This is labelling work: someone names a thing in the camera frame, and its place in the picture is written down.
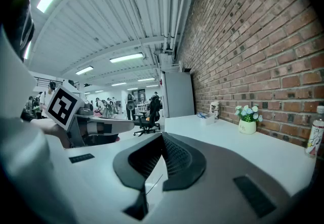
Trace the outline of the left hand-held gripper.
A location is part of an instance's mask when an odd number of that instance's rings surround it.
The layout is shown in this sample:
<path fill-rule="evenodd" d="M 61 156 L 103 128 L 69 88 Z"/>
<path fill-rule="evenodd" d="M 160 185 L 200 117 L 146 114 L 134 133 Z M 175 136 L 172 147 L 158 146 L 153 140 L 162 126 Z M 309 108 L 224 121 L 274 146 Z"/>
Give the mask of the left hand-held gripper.
<path fill-rule="evenodd" d="M 135 126 L 130 120 L 95 116 L 92 104 L 85 103 L 63 85 L 56 87 L 46 114 L 66 131 L 72 147 L 118 142 L 119 133 L 128 132 Z"/>

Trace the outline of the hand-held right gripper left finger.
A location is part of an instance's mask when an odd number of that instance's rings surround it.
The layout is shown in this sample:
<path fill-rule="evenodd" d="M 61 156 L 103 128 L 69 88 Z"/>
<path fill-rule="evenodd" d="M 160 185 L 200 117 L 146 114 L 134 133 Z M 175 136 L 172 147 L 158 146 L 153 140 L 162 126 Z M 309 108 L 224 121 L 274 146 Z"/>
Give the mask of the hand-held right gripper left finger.
<path fill-rule="evenodd" d="M 125 187 L 113 170 L 118 152 L 143 141 L 132 138 L 108 145 L 64 149 L 54 139 L 55 178 L 73 208 L 76 223 L 149 223 L 163 197 L 163 160 L 145 181 L 148 214 L 138 220 L 124 210 L 134 204 L 139 191 Z"/>

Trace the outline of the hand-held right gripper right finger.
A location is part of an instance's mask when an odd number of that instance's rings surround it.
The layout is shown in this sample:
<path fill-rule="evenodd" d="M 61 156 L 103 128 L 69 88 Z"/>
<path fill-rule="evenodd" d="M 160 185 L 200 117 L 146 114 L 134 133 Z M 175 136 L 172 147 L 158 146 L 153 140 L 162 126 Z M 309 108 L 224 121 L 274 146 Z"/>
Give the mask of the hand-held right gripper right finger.
<path fill-rule="evenodd" d="M 206 158 L 202 176 L 188 189 L 164 192 L 151 223 L 276 223 L 291 196 L 273 177 L 229 149 L 185 136 L 172 137 Z"/>

